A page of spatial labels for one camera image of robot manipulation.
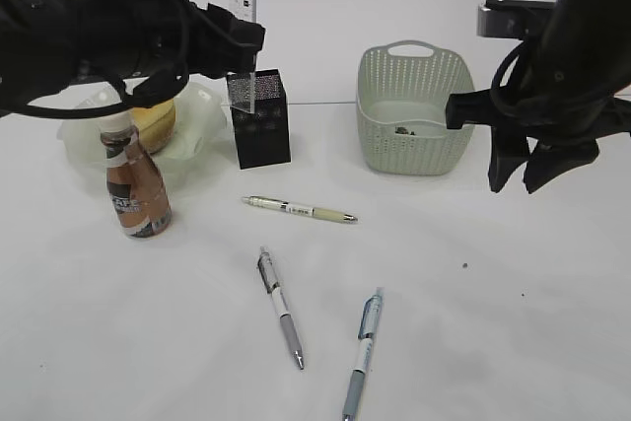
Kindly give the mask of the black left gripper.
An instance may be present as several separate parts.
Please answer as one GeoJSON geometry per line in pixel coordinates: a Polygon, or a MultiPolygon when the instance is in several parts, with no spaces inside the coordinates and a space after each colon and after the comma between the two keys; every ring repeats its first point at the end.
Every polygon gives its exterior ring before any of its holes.
{"type": "Polygon", "coordinates": [[[265,29],[190,0],[81,0],[74,84],[143,78],[134,102],[177,94],[192,75],[253,71],[265,29]]]}

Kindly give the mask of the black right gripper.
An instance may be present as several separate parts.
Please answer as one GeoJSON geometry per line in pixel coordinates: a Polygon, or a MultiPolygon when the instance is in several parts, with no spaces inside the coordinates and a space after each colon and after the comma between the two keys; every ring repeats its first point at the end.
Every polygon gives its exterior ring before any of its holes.
{"type": "Polygon", "coordinates": [[[630,104],[616,98],[629,84],[630,0],[557,0],[539,34],[501,62],[489,89],[450,96],[446,124],[492,126],[491,191],[528,160],[523,182],[535,193],[598,157],[597,141],[580,142],[629,131],[630,104]],[[538,142],[530,154],[526,136],[550,145],[538,142]]]}

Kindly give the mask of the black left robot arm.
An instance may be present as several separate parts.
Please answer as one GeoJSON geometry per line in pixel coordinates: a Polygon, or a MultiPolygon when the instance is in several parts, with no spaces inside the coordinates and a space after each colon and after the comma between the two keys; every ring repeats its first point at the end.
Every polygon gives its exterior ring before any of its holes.
{"type": "Polygon", "coordinates": [[[193,74],[221,79],[255,68],[265,29],[190,0],[1,0],[1,108],[78,120],[176,96],[193,74]],[[71,86],[106,82],[112,105],[36,106],[71,86]]]}

